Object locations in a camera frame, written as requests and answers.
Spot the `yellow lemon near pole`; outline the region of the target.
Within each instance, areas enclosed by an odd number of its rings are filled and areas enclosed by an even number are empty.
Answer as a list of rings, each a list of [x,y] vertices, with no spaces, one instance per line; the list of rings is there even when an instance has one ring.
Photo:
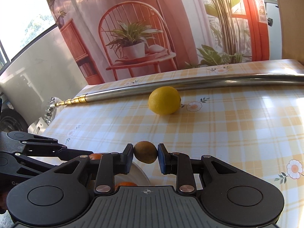
[[[171,86],[155,89],[148,98],[148,108],[158,115],[169,115],[179,110],[181,97]]]

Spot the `yellow plaid floral tablecloth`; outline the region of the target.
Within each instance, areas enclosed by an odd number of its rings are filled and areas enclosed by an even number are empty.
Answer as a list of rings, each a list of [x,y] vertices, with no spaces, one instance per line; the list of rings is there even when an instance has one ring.
[[[181,92],[181,109],[158,116],[146,95],[71,105],[44,132],[69,148],[122,151],[164,143],[169,151],[209,154],[283,193],[280,227],[303,227],[303,86],[245,86]]]

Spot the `printed room backdrop cloth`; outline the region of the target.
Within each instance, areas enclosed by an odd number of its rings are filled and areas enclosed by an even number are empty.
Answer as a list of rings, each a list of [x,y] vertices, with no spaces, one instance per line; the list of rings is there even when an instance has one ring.
[[[264,0],[46,0],[88,84],[268,60]]]

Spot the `wooden headboard panel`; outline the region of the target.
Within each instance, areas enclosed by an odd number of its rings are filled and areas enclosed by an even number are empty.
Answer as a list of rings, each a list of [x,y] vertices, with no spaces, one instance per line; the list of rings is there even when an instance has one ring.
[[[282,32],[282,58],[303,64],[303,0],[277,0]]]

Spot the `window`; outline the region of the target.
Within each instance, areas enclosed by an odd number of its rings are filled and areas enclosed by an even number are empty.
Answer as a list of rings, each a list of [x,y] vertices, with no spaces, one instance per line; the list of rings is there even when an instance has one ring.
[[[1,67],[54,24],[46,0],[1,0]]]

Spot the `large orange mandarin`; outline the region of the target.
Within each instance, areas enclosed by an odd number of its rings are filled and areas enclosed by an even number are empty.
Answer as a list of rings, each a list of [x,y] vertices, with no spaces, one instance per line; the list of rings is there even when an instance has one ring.
[[[137,184],[133,182],[120,182],[115,185],[115,188],[118,188],[120,186],[137,186]]]

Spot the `brown kiwi fruit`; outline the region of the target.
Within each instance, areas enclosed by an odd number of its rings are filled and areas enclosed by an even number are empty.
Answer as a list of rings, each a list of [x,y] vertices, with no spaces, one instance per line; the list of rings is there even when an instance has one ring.
[[[146,164],[152,164],[158,157],[158,151],[155,145],[148,141],[140,141],[136,143],[133,153],[137,160]]]

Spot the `orange mandarin at front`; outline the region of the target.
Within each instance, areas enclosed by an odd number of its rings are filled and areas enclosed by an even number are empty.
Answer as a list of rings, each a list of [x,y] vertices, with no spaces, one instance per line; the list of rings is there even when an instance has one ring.
[[[100,160],[103,156],[103,153],[92,153],[89,155],[90,160]]]

